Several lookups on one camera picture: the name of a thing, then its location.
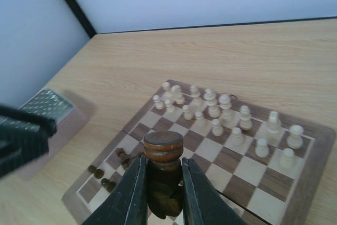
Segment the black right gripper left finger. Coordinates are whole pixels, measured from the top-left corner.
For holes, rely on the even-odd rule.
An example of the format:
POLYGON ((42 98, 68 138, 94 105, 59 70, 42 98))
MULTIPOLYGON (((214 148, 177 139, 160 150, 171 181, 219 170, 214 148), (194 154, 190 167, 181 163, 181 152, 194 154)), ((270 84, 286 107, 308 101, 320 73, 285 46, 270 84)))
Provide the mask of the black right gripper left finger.
POLYGON ((83 224, 147 224, 147 162, 133 160, 109 197, 83 224))

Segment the dark wooden queen piece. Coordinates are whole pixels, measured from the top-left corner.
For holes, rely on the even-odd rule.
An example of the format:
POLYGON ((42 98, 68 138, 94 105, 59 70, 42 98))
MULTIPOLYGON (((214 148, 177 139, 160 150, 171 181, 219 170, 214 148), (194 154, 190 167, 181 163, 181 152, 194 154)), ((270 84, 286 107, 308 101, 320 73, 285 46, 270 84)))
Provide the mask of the dark wooden queen piece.
POLYGON ((154 131, 143 142, 148 159, 148 207, 160 219, 177 217, 183 209, 183 136, 174 131, 154 131))

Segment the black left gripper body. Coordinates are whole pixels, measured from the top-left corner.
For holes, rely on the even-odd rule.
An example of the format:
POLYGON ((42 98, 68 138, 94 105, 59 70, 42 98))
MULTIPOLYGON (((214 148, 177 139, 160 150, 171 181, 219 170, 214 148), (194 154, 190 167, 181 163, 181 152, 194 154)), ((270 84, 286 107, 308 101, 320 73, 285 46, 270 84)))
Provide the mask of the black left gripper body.
POLYGON ((1 116, 39 126, 37 131, 1 125, 1 177, 49 152, 49 139, 57 132, 55 119, 1 105, 1 116))

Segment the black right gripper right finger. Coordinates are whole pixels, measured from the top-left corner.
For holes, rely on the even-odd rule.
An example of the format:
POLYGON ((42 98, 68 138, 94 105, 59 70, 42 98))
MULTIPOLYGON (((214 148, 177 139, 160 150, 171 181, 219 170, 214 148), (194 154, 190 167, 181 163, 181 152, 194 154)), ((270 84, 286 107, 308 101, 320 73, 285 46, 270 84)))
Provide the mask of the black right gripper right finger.
POLYGON ((246 224, 220 197, 193 159, 182 159, 184 224, 246 224))

